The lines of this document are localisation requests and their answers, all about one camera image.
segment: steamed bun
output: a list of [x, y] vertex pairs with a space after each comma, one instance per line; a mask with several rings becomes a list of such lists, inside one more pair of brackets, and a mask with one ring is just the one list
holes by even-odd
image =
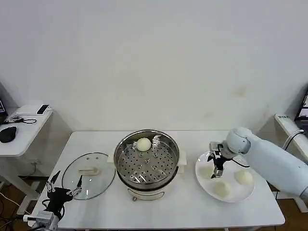
[[214, 173], [214, 165], [199, 167], [198, 172], [200, 176], [209, 180]]
[[254, 182], [251, 173], [247, 170], [240, 170], [234, 173], [234, 177], [239, 184], [250, 185]]
[[151, 147], [151, 141], [148, 138], [140, 138], [137, 140], [137, 149], [141, 152], [148, 151]]
[[215, 182], [214, 192], [220, 197], [226, 197], [230, 194], [230, 187], [224, 181]]

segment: table leg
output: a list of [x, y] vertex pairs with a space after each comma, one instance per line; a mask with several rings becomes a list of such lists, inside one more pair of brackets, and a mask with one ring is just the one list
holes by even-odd
[[[39, 186], [39, 181], [35, 181], [32, 183], [31, 188], [32, 189], [37, 189]], [[31, 201], [37, 201], [39, 198], [37, 197], [36, 199], [30, 198], [29, 196], [25, 196], [22, 203], [20, 204], [19, 209], [17, 210], [17, 215], [23, 215], [25, 214], [25, 211], [27, 210], [29, 204]]]
[[240, 231], [256, 231], [258, 229], [260, 229], [262, 226], [255, 226], [255, 227], [244, 227], [244, 228], [239, 228], [239, 229], [236, 229], [236, 230], [240, 230]]
[[13, 173], [5, 171], [3, 168], [0, 168], [0, 176], [5, 178], [8, 182], [26, 194], [29, 198], [37, 199], [39, 197], [39, 193], [33, 190], [30, 185], [26, 184], [17, 175], [14, 175]]

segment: stainless steel steamer basket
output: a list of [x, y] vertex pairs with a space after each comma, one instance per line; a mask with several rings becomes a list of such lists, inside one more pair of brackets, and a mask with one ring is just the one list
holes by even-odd
[[[148, 151], [137, 149], [137, 140], [148, 138]], [[180, 153], [176, 142], [155, 130], [140, 130], [126, 136], [116, 147], [114, 164], [120, 179], [139, 191], [153, 191], [166, 186], [178, 171]]]

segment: wooden floor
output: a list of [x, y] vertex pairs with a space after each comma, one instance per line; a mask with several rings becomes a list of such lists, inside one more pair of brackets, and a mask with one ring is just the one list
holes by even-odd
[[[32, 180], [25, 180], [28, 184], [31, 184]], [[42, 180], [38, 190], [42, 190], [46, 181]], [[16, 189], [14, 186], [4, 186], [1, 190], [6, 197], [16, 201], [17, 203], [21, 203], [24, 194]], [[6, 200], [2, 195], [0, 195], [0, 231], [27, 231], [30, 229], [27, 226], [27, 223], [23, 222], [22, 218], [16, 216], [16, 211], [18, 207]], [[279, 200], [278, 204], [284, 214], [285, 224], [281, 226], [275, 227], [262, 227], [258, 231], [308, 231], [308, 213], [301, 213], [297, 208], [297, 205], [293, 200]], [[35, 206], [35, 202], [33, 202], [28, 207], [28, 212], [32, 212]], [[240, 231], [241, 229], [229, 229], [230, 231]]]

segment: white plate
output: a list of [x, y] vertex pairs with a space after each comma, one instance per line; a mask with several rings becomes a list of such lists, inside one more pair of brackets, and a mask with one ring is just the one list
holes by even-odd
[[[220, 178], [214, 178], [214, 179], [207, 179], [205, 178], [201, 171], [204, 167], [210, 167], [214, 166], [213, 160], [207, 162], [207, 157], [209, 156], [209, 152], [206, 152], [202, 154], [197, 162], [195, 167], [195, 172], [197, 176], [197, 180], [202, 186], [202, 188], [211, 196], [215, 197], [218, 200], [228, 202], [228, 203], [236, 203], [242, 200], [247, 199], [255, 189], [255, 182], [251, 185], [241, 185], [239, 184], [236, 179], [234, 178], [234, 173], [246, 169], [250, 171], [250, 168], [244, 168], [239, 166], [233, 161], [227, 161], [224, 164], [224, 171]], [[239, 163], [243, 165], [247, 165], [246, 161], [237, 156], [234, 158], [234, 160], [238, 161]], [[229, 184], [230, 186], [230, 194], [226, 197], [220, 197], [214, 192], [215, 182], [217, 181], [224, 181]]]

